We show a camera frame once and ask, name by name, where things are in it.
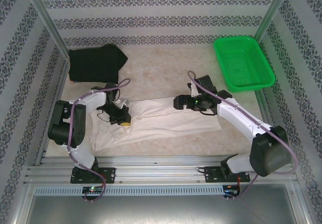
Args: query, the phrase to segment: marble surface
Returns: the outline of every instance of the marble surface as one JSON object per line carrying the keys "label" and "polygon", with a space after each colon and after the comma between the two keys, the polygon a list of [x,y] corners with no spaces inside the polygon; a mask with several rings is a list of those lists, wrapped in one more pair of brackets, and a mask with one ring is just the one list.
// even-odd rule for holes
{"label": "marble surface", "polygon": [[[197,77],[210,75],[218,90],[227,90],[213,48],[180,49],[124,49],[128,61],[120,70],[120,80],[131,78],[131,83],[121,90],[121,96],[130,101],[175,97],[189,94],[188,70]],[[66,79],[62,100],[75,99],[91,87],[104,83],[71,83]],[[254,92],[233,93],[236,100],[249,112],[261,118]],[[247,154],[251,143],[232,124],[218,117],[222,130],[178,138],[161,138],[107,148],[94,152],[88,136],[93,124],[87,115],[85,143],[95,156],[179,156],[179,155],[229,155]],[[46,156],[67,156],[53,141],[49,142]]]}

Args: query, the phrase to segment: green basket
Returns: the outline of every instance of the green basket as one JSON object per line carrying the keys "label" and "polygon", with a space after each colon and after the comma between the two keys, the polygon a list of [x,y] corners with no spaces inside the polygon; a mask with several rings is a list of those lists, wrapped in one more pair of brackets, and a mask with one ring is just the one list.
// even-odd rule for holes
{"label": "green basket", "polygon": [[257,91],[274,84],[275,75],[252,37],[220,38],[214,48],[229,91]]}

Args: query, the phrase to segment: white cloth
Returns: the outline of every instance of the white cloth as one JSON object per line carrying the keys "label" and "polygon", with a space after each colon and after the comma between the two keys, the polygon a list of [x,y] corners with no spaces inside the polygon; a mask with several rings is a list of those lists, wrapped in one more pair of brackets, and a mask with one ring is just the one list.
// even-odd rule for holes
{"label": "white cloth", "polygon": [[[94,151],[143,140],[180,137],[195,133],[221,130],[217,116],[205,116],[191,109],[173,108],[174,97],[134,101],[128,104],[131,126],[111,125],[97,117],[101,111],[92,111],[93,130],[90,143]],[[104,120],[106,113],[100,115]]]}

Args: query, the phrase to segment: purple cable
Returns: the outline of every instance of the purple cable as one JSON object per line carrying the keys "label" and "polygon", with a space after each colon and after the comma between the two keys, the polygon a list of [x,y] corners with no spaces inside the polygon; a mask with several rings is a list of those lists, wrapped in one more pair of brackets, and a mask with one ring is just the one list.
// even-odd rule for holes
{"label": "purple cable", "polygon": [[[293,152],[293,150],[282,140],[280,139],[278,136],[276,136],[275,134],[273,134],[270,130],[268,130],[267,128],[263,127],[257,120],[255,120],[252,116],[250,116],[247,112],[245,112],[243,109],[239,108],[238,105],[235,105],[229,101],[227,101],[226,99],[223,99],[220,96],[217,96],[216,94],[212,93],[211,91],[207,90],[206,88],[202,87],[199,83],[196,82],[196,74],[189,70],[188,71],[188,77],[190,78],[190,80],[200,89],[202,89],[204,92],[212,95],[213,97],[221,100],[222,102],[230,105],[231,107],[237,109],[239,112],[241,112],[245,117],[247,117],[250,121],[252,121],[255,125],[257,125],[258,127],[260,127],[262,130],[264,130],[266,133],[268,133],[269,135],[271,135],[273,138],[275,138],[278,142],[280,142],[292,155],[292,159],[293,159],[293,169],[290,171],[286,171],[286,172],[273,172],[274,174],[278,174],[278,175],[288,175],[288,174],[292,174],[295,172],[295,170],[298,167],[298,160],[297,157],[295,155],[295,153]],[[242,194],[244,194],[246,191],[249,190],[250,186],[255,182],[255,180],[257,179],[258,174],[256,174],[255,178],[252,180],[252,182],[248,185],[248,187],[239,195],[241,196]]]}
{"label": "purple cable", "polygon": [[[109,92],[109,91],[117,90],[117,89],[120,89],[120,88],[122,88],[122,87],[127,86],[130,82],[131,82],[130,78],[126,78],[126,79],[122,80],[122,81],[120,82],[120,84],[119,84],[117,87],[108,88],[108,89],[102,89],[102,90],[98,90],[98,91],[91,91],[91,92],[88,92],[88,93],[86,93],[85,95],[83,95],[83,96],[81,96],[80,98],[78,98],[77,100],[75,100],[75,101],[74,101],[74,103],[72,104],[72,107],[71,107],[71,111],[70,111],[69,134],[68,134],[68,142],[67,142],[67,151],[68,151],[68,155],[70,156],[71,160],[73,160],[73,161],[74,161],[78,166],[80,166],[81,168],[83,168],[83,169],[85,169],[85,170],[87,170],[87,171],[92,172],[93,174],[97,175],[98,177],[100,177],[100,178],[103,180],[103,184],[102,184],[102,186],[103,186],[103,190],[102,190],[101,194],[100,194],[98,197],[96,197],[94,200],[91,200],[91,202],[97,201],[98,199],[100,199],[100,198],[103,196],[103,194],[104,194],[104,192],[105,192],[105,189],[106,189],[106,181],[105,181],[105,178],[104,178],[102,175],[100,175],[99,173],[97,173],[97,172],[95,172],[95,171],[91,170],[90,168],[87,168],[86,166],[84,166],[84,165],[80,164],[80,163],[79,163],[79,162],[78,162],[78,161],[73,157],[72,153],[70,152],[70,149],[71,149],[70,144],[71,144],[71,138],[72,138],[72,125],[73,125],[73,118],[74,118],[74,109],[75,109],[76,104],[77,104],[81,99],[83,99],[83,98],[85,98],[85,97],[87,97],[87,96],[89,96],[89,95],[96,94],[96,93],[99,93],[99,92]],[[87,202],[88,200],[86,199],[86,196],[87,196],[87,193],[86,193],[86,194],[85,194],[85,196],[84,196],[84,199],[85,199],[85,201]]]}

